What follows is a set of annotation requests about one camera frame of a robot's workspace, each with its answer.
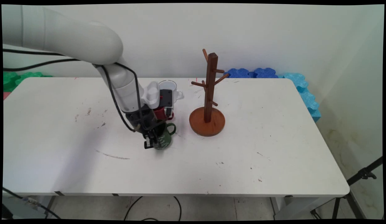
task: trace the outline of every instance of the green mug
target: green mug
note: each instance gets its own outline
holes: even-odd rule
[[[167,127],[173,126],[173,131],[169,133]],[[158,142],[157,144],[154,144],[155,149],[165,149],[170,145],[170,142],[172,141],[171,135],[175,134],[176,132],[176,126],[174,123],[167,123],[162,124],[158,127],[159,129],[159,135],[158,135]]]

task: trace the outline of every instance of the round wooden base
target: round wooden base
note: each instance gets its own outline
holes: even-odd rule
[[[201,136],[217,135],[225,126],[225,117],[218,109],[212,108],[211,122],[204,121],[204,107],[193,110],[189,118],[193,131]]]

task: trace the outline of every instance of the mug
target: mug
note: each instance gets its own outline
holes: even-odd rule
[[[173,126],[173,131],[169,133],[167,127]],[[163,123],[158,126],[158,143],[154,145],[155,149],[165,149],[172,141],[171,135],[175,134],[176,126],[174,123]]]
[[[156,117],[157,119],[160,119],[160,120],[164,120],[164,119],[167,119],[167,116],[165,114],[165,110],[164,110],[164,107],[157,107],[156,109],[153,109],[154,113],[156,114]],[[173,119],[173,112],[172,112],[172,115],[170,118],[168,118],[168,120],[172,120]]]
[[[182,99],[183,98],[183,92],[182,91],[179,91],[177,90],[177,85],[176,85],[176,82],[172,81],[172,80],[164,80],[164,81],[161,81],[158,86],[160,87],[160,89],[170,89],[172,90],[172,98],[173,98],[173,102],[175,103],[178,99]]]

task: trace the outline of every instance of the tripod leg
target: tripod leg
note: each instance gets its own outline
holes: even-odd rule
[[[335,198],[334,211],[333,211],[333,219],[337,218],[338,208],[339,208],[339,201],[340,200],[341,200],[341,198]]]

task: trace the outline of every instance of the blue foam block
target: blue foam block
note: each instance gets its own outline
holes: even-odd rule
[[[257,74],[257,78],[278,78],[276,71],[271,68],[257,68],[254,72]]]
[[[298,92],[303,92],[308,87],[308,82],[305,81],[305,76],[299,73],[286,73],[284,78],[290,79]]]
[[[315,96],[311,94],[307,88],[305,88],[305,90],[299,94],[301,95],[301,98],[304,101],[309,113],[313,114],[319,107],[319,104],[315,101]]]
[[[248,75],[250,78],[256,78],[258,74],[256,74],[255,72],[249,72]]]
[[[313,120],[317,122],[321,118],[320,111],[316,110],[314,113],[311,114]]]
[[[250,75],[248,75],[248,70],[245,68],[235,69],[232,68],[225,72],[224,74],[229,74],[228,78],[251,78]]]

